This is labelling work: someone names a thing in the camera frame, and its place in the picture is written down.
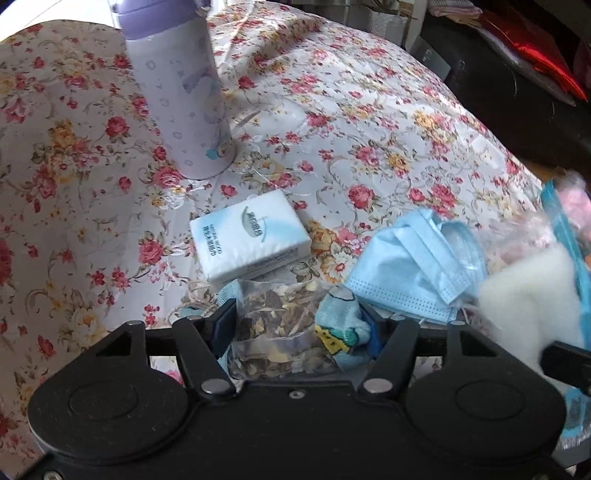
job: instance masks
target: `bed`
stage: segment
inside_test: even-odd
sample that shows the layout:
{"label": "bed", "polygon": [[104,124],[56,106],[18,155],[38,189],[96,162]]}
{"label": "bed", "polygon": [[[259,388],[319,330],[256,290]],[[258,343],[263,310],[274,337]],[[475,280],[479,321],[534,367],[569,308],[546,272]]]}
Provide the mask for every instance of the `bed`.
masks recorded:
{"label": "bed", "polygon": [[[271,3],[209,22],[236,161],[181,178],[115,29],[34,25],[0,46],[0,469],[39,457],[33,391],[127,320],[210,308],[189,220],[282,189],[313,255],[267,275],[343,281],[372,234],[430,207],[486,228],[539,182],[407,53]],[[174,364],[158,368],[178,375]]]}

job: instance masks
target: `red cloth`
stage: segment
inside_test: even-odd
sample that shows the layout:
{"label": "red cloth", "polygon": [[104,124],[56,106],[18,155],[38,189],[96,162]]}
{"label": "red cloth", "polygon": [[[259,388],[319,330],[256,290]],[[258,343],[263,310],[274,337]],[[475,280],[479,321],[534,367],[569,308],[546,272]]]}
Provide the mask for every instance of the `red cloth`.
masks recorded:
{"label": "red cloth", "polygon": [[549,33],[509,6],[504,8],[502,14],[484,11],[480,16],[480,23],[509,48],[515,49],[520,56],[529,60],[536,70],[550,75],[565,92],[587,101],[587,95],[569,70]]}

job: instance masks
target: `water bottle lid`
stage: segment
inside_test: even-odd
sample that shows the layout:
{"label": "water bottle lid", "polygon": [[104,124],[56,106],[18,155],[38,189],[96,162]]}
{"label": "water bottle lid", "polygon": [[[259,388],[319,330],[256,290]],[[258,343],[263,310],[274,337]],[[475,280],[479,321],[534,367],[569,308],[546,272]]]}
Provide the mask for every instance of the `water bottle lid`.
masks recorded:
{"label": "water bottle lid", "polygon": [[112,7],[127,40],[137,40],[197,18],[194,0],[119,0]]}

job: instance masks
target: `lavender water bottle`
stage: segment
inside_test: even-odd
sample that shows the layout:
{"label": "lavender water bottle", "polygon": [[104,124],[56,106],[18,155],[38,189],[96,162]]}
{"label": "lavender water bottle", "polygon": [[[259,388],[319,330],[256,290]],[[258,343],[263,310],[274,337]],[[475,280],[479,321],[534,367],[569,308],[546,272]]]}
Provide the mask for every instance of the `lavender water bottle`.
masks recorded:
{"label": "lavender water bottle", "polygon": [[194,0],[117,0],[111,8],[179,172],[204,180],[225,170],[236,146],[203,10]]}

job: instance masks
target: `dried herbs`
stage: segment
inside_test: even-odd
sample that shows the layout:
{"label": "dried herbs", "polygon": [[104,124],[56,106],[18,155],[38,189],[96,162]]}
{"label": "dried herbs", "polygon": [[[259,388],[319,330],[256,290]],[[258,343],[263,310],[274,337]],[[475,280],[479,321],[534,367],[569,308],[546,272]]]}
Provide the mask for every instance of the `dried herbs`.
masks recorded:
{"label": "dried herbs", "polygon": [[235,378],[323,375],[336,364],[314,331],[318,305],[331,285],[241,281],[238,324],[228,355]]}

